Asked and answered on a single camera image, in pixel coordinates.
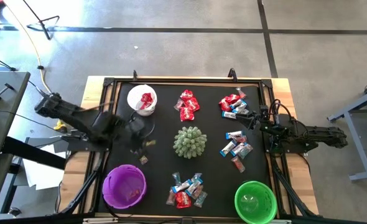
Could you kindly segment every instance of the succulent plant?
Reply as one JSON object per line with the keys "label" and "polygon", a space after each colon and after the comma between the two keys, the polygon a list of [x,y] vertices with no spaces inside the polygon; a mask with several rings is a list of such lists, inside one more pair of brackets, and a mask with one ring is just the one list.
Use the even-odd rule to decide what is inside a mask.
{"label": "succulent plant", "polygon": [[207,142],[207,135],[197,127],[183,127],[175,136],[174,146],[178,156],[190,159],[192,157],[201,156]]}

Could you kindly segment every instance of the floor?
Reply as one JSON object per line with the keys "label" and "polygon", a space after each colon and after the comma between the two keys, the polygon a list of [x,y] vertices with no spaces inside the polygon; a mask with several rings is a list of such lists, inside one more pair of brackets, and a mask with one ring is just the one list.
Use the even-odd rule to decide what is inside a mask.
{"label": "floor", "polygon": [[[81,102],[89,75],[131,75],[135,69],[140,75],[225,77],[233,67],[240,77],[288,78],[298,119],[309,125],[331,126],[326,117],[361,96],[367,85],[367,35],[260,31],[268,26],[359,33],[367,30],[367,0],[264,0],[263,5],[257,0],[27,2],[41,18],[59,15],[58,26],[254,32],[54,32],[48,41],[43,33],[29,31],[46,67],[49,87],[72,103]],[[7,3],[23,24],[35,22],[22,1]],[[262,19],[259,6],[265,10]],[[19,27],[6,8],[0,10],[0,21]],[[29,71],[32,82],[41,86],[36,57],[25,33],[0,31],[0,59]],[[34,113],[39,100],[36,90],[28,86],[18,113],[54,125],[55,121]],[[349,134],[344,121],[334,125]],[[16,118],[9,134],[23,140],[55,133]],[[315,196],[321,215],[367,222],[367,180],[350,182],[348,178],[348,174],[363,171],[352,138],[348,140],[350,145],[343,149],[321,145],[309,153]],[[55,189],[19,187],[18,192],[12,205],[22,209],[22,217],[52,213]]]}

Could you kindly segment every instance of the purple bucket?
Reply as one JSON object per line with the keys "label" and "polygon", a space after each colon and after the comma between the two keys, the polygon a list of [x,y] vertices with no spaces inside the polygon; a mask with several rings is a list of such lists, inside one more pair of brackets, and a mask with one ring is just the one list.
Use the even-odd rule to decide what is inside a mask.
{"label": "purple bucket", "polygon": [[102,192],[106,203],[113,208],[131,207],[146,193],[145,175],[135,166],[121,165],[105,178]]}

